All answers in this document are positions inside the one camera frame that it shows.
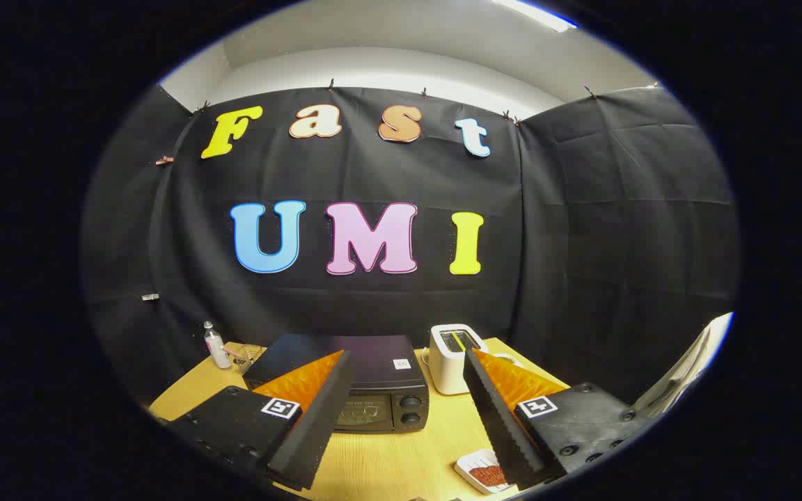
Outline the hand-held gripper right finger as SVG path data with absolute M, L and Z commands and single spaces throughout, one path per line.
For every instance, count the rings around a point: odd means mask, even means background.
M 464 380 L 504 478 L 521 491 L 573 475 L 649 424 L 594 383 L 564 389 L 482 350 L 465 352 Z

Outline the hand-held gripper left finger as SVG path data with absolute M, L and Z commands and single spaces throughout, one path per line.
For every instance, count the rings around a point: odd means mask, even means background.
M 337 350 L 253 390 L 227 385 L 164 422 L 238 477 L 309 489 L 343 411 L 354 369 Z

